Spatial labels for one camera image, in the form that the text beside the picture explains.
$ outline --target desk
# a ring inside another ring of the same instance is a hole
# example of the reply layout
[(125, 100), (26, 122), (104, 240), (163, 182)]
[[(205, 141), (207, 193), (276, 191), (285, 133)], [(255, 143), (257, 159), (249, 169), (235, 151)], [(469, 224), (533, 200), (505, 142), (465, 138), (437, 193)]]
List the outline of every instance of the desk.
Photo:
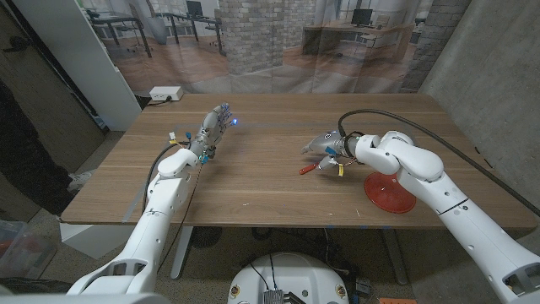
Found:
[(356, 27), (350, 24), (350, 22), (347, 23), (345, 20), (335, 20), (327, 24), (305, 26), (302, 38), (302, 53), (319, 54), (333, 49), (339, 44), (341, 33), (365, 33), (373, 35), (401, 33), (401, 38), (391, 58), (393, 62), (398, 62), (405, 56), (413, 30), (414, 24), (401, 24), (396, 27), (378, 30), (369, 27)]
[[(198, 178), (198, 185), (186, 227), (445, 229), (435, 212), (421, 201), (406, 214), (377, 208), (364, 192), (364, 179), (374, 171), (368, 166), (345, 167), (343, 177), (338, 176), (337, 168), (299, 175), (299, 169), (322, 158), (301, 155), (300, 149), (315, 136), (337, 129), (343, 113), (359, 108), (406, 117), (438, 133), (492, 171), (427, 95), (184, 95), (179, 102), (143, 111), (63, 212), (62, 219), (71, 224), (135, 224), (141, 214), (149, 167), (168, 144), (169, 132), (175, 130), (177, 138), (183, 138), (184, 132), (195, 134), (206, 113), (222, 102), (230, 103), (239, 125), (227, 130), (215, 158), (202, 168), (200, 176), (193, 176)], [(396, 129), (409, 134), (417, 146), (440, 156), (456, 185), (499, 225), (519, 230), (537, 225), (528, 209), (420, 131), (374, 114), (348, 117), (343, 125), (349, 132), (381, 136)], [(186, 204), (173, 223), (181, 222), (185, 208)]]
[(212, 20), (212, 19), (206, 19), (206, 18), (200, 18), (200, 17), (189, 17), (186, 15), (180, 15), (180, 14), (173, 14), (173, 13), (159, 13), (163, 17), (169, 18), (173, 33), (175, 34), (176, 44), (179, 44), (178, 41), (178, 34), (176, 33), (176, 26), (175, 26), (175, 17), (178, 19), (184, 19), (184, 20), (190, 20), (192, 22), (192, 28), (193, 28), (193, 34), (195, 35), (195, 40), (199, 41), (199, 37), (197, 35), (197, 28), (195, 27), (195, 21), (197, 22), (203, 22), (207, 24), (214, 24), (215, 25), (215, 31), (216, 36), (218, 39), (218, 48), (219, 48), (219, 54), (223, 56), (227, 56), (225, 51), (223, 50), (223, 47), (221, 47), (221, 34), (219, 33), (219, 25), (221, 24), (221, 21), (218, 20)]
[(142, 30), (143, 24), (141, 23), (141, 20), (139, 20), (138, 18), (135, 18), (135, 17), (133, 17), (131, 15), (128, 15), (128, 14), (114, 13), (114, 15), (107, 16), (107, 17), (104, 17), (104, 18), (92, 18), (91, 17), (90, 22), (92, 22), (92, 24), (96, 24), (96, 25), (98, 25), (98, 24), (107, 24), (107, 26), (109, 27), (109, 30), (111, 31), (112, 38), (115, 40), (115, 43), (116, 43), (117, 46), (120, 45), (120, 42), (118, 42), (118, 38), (116, 37), (116, 32), (115, 32), (115, 29), (112, 27), (112, 23), (115, 23), (115, 22), (136, 22), (137, 27), (139, 28), (139, 32), (141, 33), (141, 38), (143, 39), (144, 50), (148, 54), (148, 58), (152, 57), (152, 54), (150, 53), (149, 44), (146, 41), (146, 36), (144, 35), (144, 31)]

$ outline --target black pants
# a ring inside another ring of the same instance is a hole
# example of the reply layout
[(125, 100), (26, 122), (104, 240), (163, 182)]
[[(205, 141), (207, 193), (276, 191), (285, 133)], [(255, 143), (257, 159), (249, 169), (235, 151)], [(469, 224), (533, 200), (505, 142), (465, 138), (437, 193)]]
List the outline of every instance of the black pants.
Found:
[(67, 190), (72, 179), (66, 169), (54, 163), (39, 139), (25, 138), (15, 130), (10, 134), (14, 136), (0, 133), (3, 133), (0, 139), (2, 174), (34, 203), (52, 214), (60, 214), (74, 197)]
[(52, 214), (72, 201), (72, 181), (39, 140), (31, 121), (0, 80), (0, 172), (27, 198)]

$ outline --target printed backdrop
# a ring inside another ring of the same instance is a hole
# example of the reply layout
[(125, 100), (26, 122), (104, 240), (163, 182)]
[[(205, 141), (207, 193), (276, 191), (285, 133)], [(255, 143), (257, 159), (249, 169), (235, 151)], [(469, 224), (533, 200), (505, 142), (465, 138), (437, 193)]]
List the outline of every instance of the printed backdrop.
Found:
[(78, 0), (138, 95), (394, 93), (432, 1)]

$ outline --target red stand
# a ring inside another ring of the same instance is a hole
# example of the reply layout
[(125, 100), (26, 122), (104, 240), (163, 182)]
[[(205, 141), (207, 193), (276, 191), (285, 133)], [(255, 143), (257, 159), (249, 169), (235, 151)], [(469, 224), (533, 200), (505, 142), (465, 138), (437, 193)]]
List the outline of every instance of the red stand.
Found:
[(377, 207), (395, 214), (411, 211), (416, 198), (397, 182), (397, 175), (371, 173), (364, 182), (365, 193)]

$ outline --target power strip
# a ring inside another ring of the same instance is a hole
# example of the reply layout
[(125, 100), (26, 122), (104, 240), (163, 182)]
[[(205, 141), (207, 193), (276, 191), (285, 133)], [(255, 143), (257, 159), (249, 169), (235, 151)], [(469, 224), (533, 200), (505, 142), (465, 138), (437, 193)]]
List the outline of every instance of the power strip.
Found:
[(154, 87), (150, 91), (150, 97), (154, 101), (180, 100), (184, 95), (181, 87)]

